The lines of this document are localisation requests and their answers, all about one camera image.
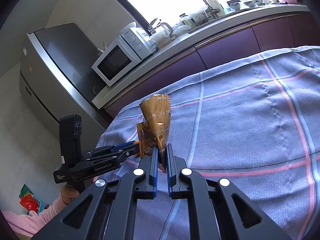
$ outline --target gold foil wrapper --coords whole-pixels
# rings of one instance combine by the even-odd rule
[[[141,102],[140,108],[147,125],[156,137],[156,144],[159,148],[159,168],[166,172],[165,146],[169,136],[171,120],[170,97],[168,95],[153,95]]]
[[[153,147],[157,145],[156,137],[153,135],[150,127],[146,122],[137,124],[137,131],[139,137],[139,150],[138,155],[143,159],[145,155],[151,156]]]

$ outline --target tiled floor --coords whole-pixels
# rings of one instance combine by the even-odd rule
[[[0,78],[0,209],[23,213],[19,194],[26,184],[52,204],[61,184],[52,172],[60,164],[60,146],[33,115],[19,93],[20,64]]]

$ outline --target pink stripe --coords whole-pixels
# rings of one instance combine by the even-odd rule
[[[140,116],[138,115],[138,116],[136,116],[136,117],[129,117],[129,118],[124,118],[124,119],[119,119],[117,122],[119,122],[119,121],[126,121],[126,120],[132,120],[132,119],[136,119],[136,118],[138,118],[138,117],[140,117]]]
[[[302,76],[304,76],[305,74],[307,74],[309,71],[311,71],[313,69],[308,69],[307,71],[302,71],[302,73],[300,73],[299,75],[295,76],[295,77],[292,77],[292,78],[285,78],[285,79],[282,79],[283,81],[291,81],[291,80],[295,80],[295,79],[298,79]],[[232,95],[232,94],[235,94],[235,93],[239,93],[239,92],[242,92],[242,91],[246,91],[248,89],[251,89],[251,88],[255,88],[259,85],[262,85],[262,84],[270,84],[270,83],[274,83],[274,80],[273,81],[264,81],[264,82],[261,82],[261,83],[256,83],[256,84],[253,84],[251,86],[247,86],[245,88],[242,88],[242,89],[238,89],[238,90],[233,90],[231,92],[228,92],[228,93],[225,93],[225,94],[221,94],[221,95],[217,95],[217,96],[212,96],[212,97],[209,97],[209,98],[206,98],[206,99],[203,99],[203,101],[210,101],[210,100],[214,100],[214,99],[218,99],[218,98],[222,98],[222,97],[225,97],[225,96],[229,96],[229,95]],[[182,104],[182,105],[179,105],[179,106],[173,106],[171,107],[171,109],[174,109],[174,108],[180,108],[180,107],[184,107],[184,106],[189,106],[189,105],[194,105],[198,102],[198,100],[196,101],[193,101],[193,102],[189,102],[189,103],[185,103],[185,104]]]
[[[261,170],[261,171],[245,171],[245,172],[221,172],[221,173],[211,173],[211,172],[200,172],[200,174],[204,177],[246,177],[246,176],[254,176],[261,174],[274,173],[279,171],[286,171],[288,169],[297,168],[306,164],[306,161],[301,161],[294,164],[289,164],[282,167]]]
[[[173,107],[171,107],[171,109],[180,108],[180,107],[183,107],[183,106],[194,105],[194,104],[196,104],[196,103],[198,103],[198,100],[193,101],[193,102],[189,102],[189,103],[185,103],[185,104],[182,104],[182,105],[179,105],[179,106],[173,106]]]
[[[298,79],[298,78],[304,76],[305,74],[307,74],[308,72],[310,72],[311,70],[313,70],[313,69],[303,70],[303,71],[301,71],[301,73],[299,75],[291,77],[291,78],[284,78],[284,79],[282,79],[282,81],[291,81],[291,80]]]
[[[311,171],[310,171],[310,158],[309,158],[309,149],[308,149],[308,145],[306,142],[306,139],[304,137],[303,131],[302,131],[302,127],[299,123],[299,120],[296,116],[296,113],[294,111],[292,102],[290,100],[290,98],[288,97],[287,93],[284,91],[283,87],[281,86],[280,82],[274,77],[274,75],[271,73],[269,67],[267,66],[265,60],[262,58],[262,56],[260,54],[258,54],[258,57],[260,58],[262,64],[264,65],[265,69],[267,70],[267,72],[269,73],[270,77],[272,78],[272,80],[276,83],[276,85],[278,86],[279,90],[281,91],[282,95],[284,96],[285,100],[287,101],[288,105],[289,105],[289,109],[292,115],[292,118],[295,122],[295,125],[298,129],[299,135],[300,135],[300,139],[302,142],[302,146],[303,146],[303,152],[305,154],[306,157],[306,167],[307,167],[307,179],[308,179],[308,183],[309,183],[309,194],[310,194],[310,207],[309,207],[309,214],[301,228],[301,231],[299,233],[298,236],[298,240],[302,239],[303,233],[310,221],[310,218],[312,216],[312,212],[314,209],[314,202],[315,202],[315,195],[314,195],[314,186],[313,186],[313,181],[311,178]]]
[[[232,94],[235,94],[235,93],[239,93],[239,92],[242,92],[242,91],[246,91],[246,90],[251,89],[251,88],[255,88],[255,87],[259,86],[259,85],[261,85],[261,83],[257,83],[257,84],[251,85],[251,86],[247,86],[247,87],[245,87],[245,88],[238,89],[238,90],[233,90],[233,91],[228,92],[228,93],[225,93],[225,94],[221,94],[221,95],[217,95],[217,96],[212,96],[212,97],[203,99],[203,101],[210,101],[210,100],[222,98],[222,97],[229,96],[229,95],[232,95]],[[173,107],[171,107],[171,109],[180,108],[180,107],[188,106],[188,105],[194,105],[194,104],[196,104],[197,102],[198,102],[198,100],[193,101],[193,102],[189,102],[189,103],[185,103],[185,104],[182,104],[182,105],[179,105],[179,106],[173,106]]]
[[[242,88],[242,89],[233,90],[233,91],[225,93],[225,94],[221,94],[221,95],[217,95],[217,96],[213,96],[213,97],[210,97],[210,98],[203,99],[203,101],[210,101],[210,100],[213,100],[213,99],[218,99],[218,98],[222,98],[222,97],[225,97],[225,96],[233,95],[233,94],[236,94],[236,93],[239,93],[239,92],[242,92],[242,91],[249,90],[251,88],[255,88],[255,87],[260,86],[260,85],[261,85],[261,83],[256,83],[256,84],[253,84],[251,86],[247,86],[247,87]]]

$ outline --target bowl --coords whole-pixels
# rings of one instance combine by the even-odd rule
[[[252,7],[255,6],[256,2],[254,0],[251,0],[251,1],[243,2],[243,4],[245,6],[248,6],[248,7],[252,8]]]
[[[230,8],[233,9],[233,10],[235,10],[235,11],[240,10],[240,3],[237,3],[237,2],[232,3],[232,4],[230,5]]]
[[[263,4],[263,0],[255,0],[255,2],[257,6],[260,6]]]

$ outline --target snack bag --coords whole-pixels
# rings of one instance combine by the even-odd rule
[[[32,211],[35,211],[36,213],[38,213],[39,211],[39,204],[31,194],[27,194],[23,196],[20,200],[20,204],[28,211],[32,210]]]
[[[166,173],[166,155],[165,155],[165,147],[167,145],[168,136],[169,136],[169,127],[170,127],[170,120],[171,120],[171,106],[170,106],[170,97],[168,95],[159,94],[153,95],[149,99],[145,99],[141,102],[140,108],[144,119],[146,121],[146,125],[142,126],[142,131],[146,130],[146,133],[143,133],[144,137],[147,137],[148,131],[151,131],[153,134],[152,138],[148,138],[150,142],[156,142],[159,148],[159,168]],[[145,153],[146,144],[143,145],[143,141],[141,142],[141,146],[143,147],[143,152]]]
[[[153,147],[157,145],[156,137],[152,133],[150,126],[146,122],[137,124],[137,131],[139,137],[139,150],[138,153],[141,158],[145,155],[151,156]]]

